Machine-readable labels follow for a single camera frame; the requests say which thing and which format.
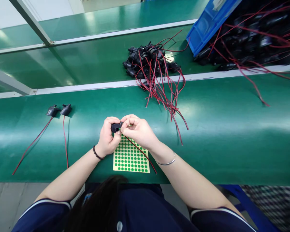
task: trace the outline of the blue chair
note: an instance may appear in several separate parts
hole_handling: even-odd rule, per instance
[[[246,193],[239,185],[220,185],[224,189],[230,191],[239,201],[240,204],[235,205],[238,211],[247,211],[259,232],[281,232],[271,221],[263,214],[263,212],[249,199]]]

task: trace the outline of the blue plastic bin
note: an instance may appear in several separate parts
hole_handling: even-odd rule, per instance
[[[186,40],[193,56],[202,50],[219,27],[225,22],[242,0],[210,0],[200,18],[194,23]]]

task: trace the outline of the gray floor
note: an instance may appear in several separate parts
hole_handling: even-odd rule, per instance
[[[0,183],[0,232],[11,231],[21,214],[47,185],[48,183]],[[161,185],[161,188],[165,199],[185,217],[189,218],[185,203],[179,198],[173,187],[165,184]],[[233,204],[239,203],[232,196],[229,197],[229,200]],[[255,227],[247,212],[244,212],[243,216]]]

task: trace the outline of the bracelet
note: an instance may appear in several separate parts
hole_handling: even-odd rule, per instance
[[[170,165],[170,164],[172,164],[174,161],[175,161],[175,158],[174,158],[171,162],[169,162],[169,163],[165,163],[165,164],[163,164],[163,163],[159,163],[158,161],[156,161],[156,162],[157,162],[157,164],[160,164],[160,165]]]
[[[103,160],[104,157],[102,158],[102,157],[98,156],[98,154],[96,153],[96,150],[94,149],[94,147],[95,147],[95,145],[93,146],[92,150],[93,150],[95,156],[96,156],[99,160]]]

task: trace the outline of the green belt surface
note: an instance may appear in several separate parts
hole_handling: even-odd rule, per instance
[[[170,41],[165,45],[165,49],[182,50],[187,45],[186,36],[191,27],[187,25],[0,54],[0,70],[32,89],[131,80],[122,65],[129,56],[128,48],[147,45],[150,41],[158,43],[182,29],[174,38],[176,43]],[[166,52],[166,57],[181,65],[184,74],[216,70],[212,65],[200,66],[193,62],[193,54],[189,47],[180,53]]]
[[[145,108],[148,93],[139,87],[0,99],[0,182],[50,182],[66,169],[60,115],[12,176],[23,152],[49,121],[48,107],[71,104],[71,118],[65,121],[70,165],[98,142],[107,116],[133,113],[145,118],[163,143],[215,184],[290,185],[290,80],[272,74],[250,78],[271,107],[262,105],[244,77],[186,83],[178,107],[189,130],[176,117],[183,146],[170,115],[154,99]],[[121,174],[131,183],[168,182],[155,162],[157,175],[152,168],[150,174],[113,171],[112,163],[113,156],[107,156],[89,181]]]
[[[58,41],[197,19],[207,3],[208,0],[149,1],[39,23],[51,40]],[[0,49],[41,43],[28,24],[0,30]]]

